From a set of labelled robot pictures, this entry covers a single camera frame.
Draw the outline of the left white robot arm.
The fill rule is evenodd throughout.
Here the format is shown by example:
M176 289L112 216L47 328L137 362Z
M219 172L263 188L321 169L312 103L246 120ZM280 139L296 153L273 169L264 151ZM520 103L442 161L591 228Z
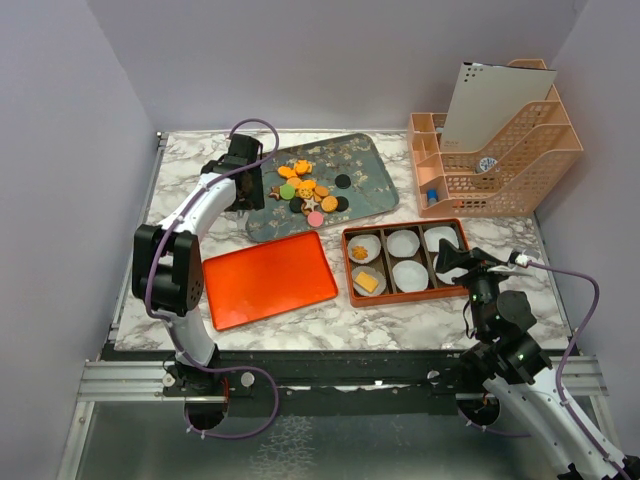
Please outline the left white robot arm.
M134 234L131 289L149 317L164 324L176 360L189 366L186 382L206 395L220 385L216 344L199 308L204 291L200 243L215 220L234 209L264 206L262 143L234 133L227 152L205 164L194 190L156 225Z

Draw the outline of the brown swirl cookie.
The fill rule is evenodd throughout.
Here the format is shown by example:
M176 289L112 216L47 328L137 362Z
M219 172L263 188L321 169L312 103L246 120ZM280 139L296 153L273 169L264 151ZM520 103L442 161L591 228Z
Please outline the brown swirl cookie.
M364 261L368 258L368 250L362 245L356 245L351 249L351 255L354 260Z

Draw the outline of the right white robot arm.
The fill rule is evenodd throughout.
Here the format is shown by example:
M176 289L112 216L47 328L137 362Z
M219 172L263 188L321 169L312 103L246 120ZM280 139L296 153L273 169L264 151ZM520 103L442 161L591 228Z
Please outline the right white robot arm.
M472 391L484 389L508 409L558 478L636 479L638 457L608 440L564 386L562 373L570 355L563 354L554 365L529 333L536 318L527 295L500 288L511 276L543 267L524 252L500 260L479 248L463 250L440 240L436 270L464 270L454 282L468 292L477 341L461 357L461 383Z

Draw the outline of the yellow square cookie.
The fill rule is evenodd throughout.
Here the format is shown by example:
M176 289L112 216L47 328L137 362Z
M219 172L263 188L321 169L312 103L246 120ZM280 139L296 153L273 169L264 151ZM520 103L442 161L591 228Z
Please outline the yellow square cookie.
M366 272L359 272L354 278L354 284L367 294L372 294L379 286L379 281L374 276Z

